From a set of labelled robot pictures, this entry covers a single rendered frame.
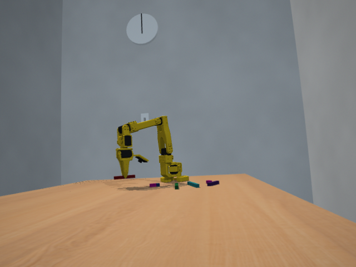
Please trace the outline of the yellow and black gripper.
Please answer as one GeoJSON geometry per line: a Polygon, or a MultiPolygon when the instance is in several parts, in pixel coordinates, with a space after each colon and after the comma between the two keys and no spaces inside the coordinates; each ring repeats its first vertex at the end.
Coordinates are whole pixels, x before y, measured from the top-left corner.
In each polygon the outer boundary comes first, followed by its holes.
{"type": "Polygon", "coordinates": [[[149,161],[141,155],[134,155],[132,148],[120,147],[120,149],[116,149],[116,157],[120,163],[121,172],[124,178],[127,178],[129,162],[133,159],[134,156],[136,156],[135,158],[139,159],[138,162],[140,163],[149,161]]]}

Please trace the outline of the turquoise rod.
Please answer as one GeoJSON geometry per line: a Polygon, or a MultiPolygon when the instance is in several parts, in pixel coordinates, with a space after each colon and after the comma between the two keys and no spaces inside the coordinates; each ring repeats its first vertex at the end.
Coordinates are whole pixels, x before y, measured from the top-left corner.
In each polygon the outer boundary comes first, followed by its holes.
{"type": "Polygon", "coordinates": [[[195,188],[200,187],[199,184],[191,182],[191,181],[188,181],[187,184],[190,185],[190,186],[193,186],[195,188]]]}

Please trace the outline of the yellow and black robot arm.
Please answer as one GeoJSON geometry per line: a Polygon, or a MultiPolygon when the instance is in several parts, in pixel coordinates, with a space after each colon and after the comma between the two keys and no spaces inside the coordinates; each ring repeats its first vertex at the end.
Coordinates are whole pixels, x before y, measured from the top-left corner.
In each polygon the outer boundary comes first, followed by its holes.
{"type": "Polygon", "coordinates": [[[132,121],[123,126],[118,127],[117,144],[121,148],[132,147],[131,133],[151,126],[157,126],[157,139],[159,145],[159,152],[161,154],[159,156],[159,163],[161,175],[163,176],[161,177],[161,181],[171,182],[172,180],[176,180],[176,178],[174,177],[177,177],[177,182],[189,180],[188,176],[181,176],[181,163],[172,161],[174,158],[171,154],[173,152],[173,149],[167,116],[161,116],[140,123],[132,121]]]}

